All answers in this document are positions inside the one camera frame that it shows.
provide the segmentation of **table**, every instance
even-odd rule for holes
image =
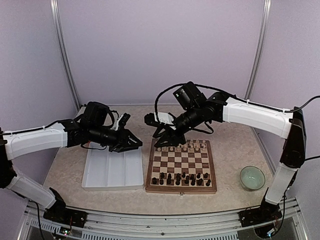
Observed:
[[[142,161],[146,181],[152,135],[155,127],[144,123],[144,116],[154,112],[151,105],[112,106],[120,114],[129,113],[126,128],[143,141]],[[160,112],[178,116],[183,112],[178,105],[161,105]],[[179,215],[213,213],[259,205],[272,174],[250,127],[236,123],[213,122],[214,134],[196,131],[186,133],[186,139],[210,141],[215,168],[216,194],[159,194],[145,189],[123,191],[85,191],[82,178],[87,150],[80,146],[59,149],[46,177],[45,186],[59,192],[68,206],[124,214]],[[246,166],[260,168],[266,177],[265,186],[258,191],[241,187],[239,174]]]

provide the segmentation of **chessboard border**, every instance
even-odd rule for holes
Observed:
[[[207,145],[208,151],[208,160],[210,166],[210,179],[212,186],[159,186],[159,185],[152,185],[151,184],[151,175],[152,175],[152,166],[153,160],[155,155],[155,144],[157,139],[153,138],[151,142],[151,149],[150,149],[150,157],[149,157],[149,164],[146,176],[146,183],[145,183],[145,191],[147,193],[156,193],[156,194],[215,194],[217,192],[217,181],[216,181],[216,174],[215,174],[215,165],[213,161],[213,155],[211,150],[210,141],[205,140]]]

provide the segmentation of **white tray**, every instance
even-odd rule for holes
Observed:
[[[90,148],[101,148],[91,142]],[[144,187],[141,147],[126,152],[89,149],[82,185],[86,191],[135,190]]]

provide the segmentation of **metal frame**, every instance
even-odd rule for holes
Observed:
[[[270,14],[270,8],[271,8],[271,0],[264,0],[264,7],[263,7],[263,14],[262,14],[262,21],[261,21],[261,27],[260,27],[260,33],[259,33],[259,39],[258,39],[258,45],[256,48],[255,52],[255,57],[254,57],[254,62],[250,74],[250,80],[248,87],[246,89],[246,93],[244,98],[249,99],[252,95],[256,78],[257,78],[257,73],[258,73],[258,68],[264,48],[264,43],[265,43],[265,37],[267,33],[267,26],[268,26],[268,21],[269,21],[269,14]]]
[[[285,218],[293,218],[299,240],[308,240],[306,225],[295,198],[287,199],[285,203]],[[88,213],[84,228],[73,227],[77,237],[84,240],[202,240],[202,239],[238,239],[238,231],[253,228],[241,227],[238,212],[244,209],[229,210],[216,213],[189,214],[189,215],[138,215],[123,214],[105,211],[84,210]],[[43,231],[59,232],[67,225],[40,218]],[[30,227],[38,228],[37,208],[29,202],[19,231],[18,240],[26,240]]]
[[[62,58],[62,62],[64,65],[66,77],[67,77],[67,82],[68,82],[68,85],[69,85],[69,88],[71,91],[71,96],[73,99],[74,106],[75,106],[76,110],[78,111],[81,107],[81,103],[80,103],[79,95],[78,95],[77,88],[76,88],[76,85],[74,82],[74,78],[71,73],[69,60],[68,60],[67,50],[66,50],[66,46],[65,46],[65,42],[64,42],[64,35],[63,35],[61,21],[60,21],[58,0],[50,0],[50,3],[51,3],[51,11],[52,11],[55,30],[56,30],[56,35],[57,35],[58,42],[59,42],[61,58]]]

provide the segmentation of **vertical metal pole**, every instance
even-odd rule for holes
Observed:
[[[259,39],[258,39],[258,45],[255,52],[254,62],[250,74],[250,80],[248,87],[246,89],[246,93],[244,98],[249,99],[252,95],[257,73],[259,69],[260,59],[263,52],[263,47],[265,43],[265,37],[267,33],[267,26],[269,21],[269,14],[270,14],[270,8],[271,8],[271,0],[264,0],[264,7],[263,7],[263,14],[262,14],[262,21],[261,21],[261,27],[260,27],[260,33],[259,33]]]
[[[66,51],[66,46],[65,46],[65,42],[64,42],[64,35],[63,35],[63,31],[62,31],[62,26],[61,26],[61,22],[60,22],[60,15],[59,15],[59,8],[58,8],[58,0],[50,0],[50,3],[51,3],[51,11],[52,11],[53,21],[54,21],[54,25],[55,25],[56,35],[57,35],[58,42],[59,42],[61,57],[62,57],[65,73],[67,76],[68,85],[69,85],[69,88],[71,91],[71,95],[72,95],[72,99],[73,99],[75,108],[78,111],[81,108],[81,104],[80,104],[77,88],[76,88],[76,85],[75,85],[75,82],[74,82],[74,79],[73,79],[73,76],[71,73],[71,68],[70,68],[68,55],[67,55],[67,51]]]

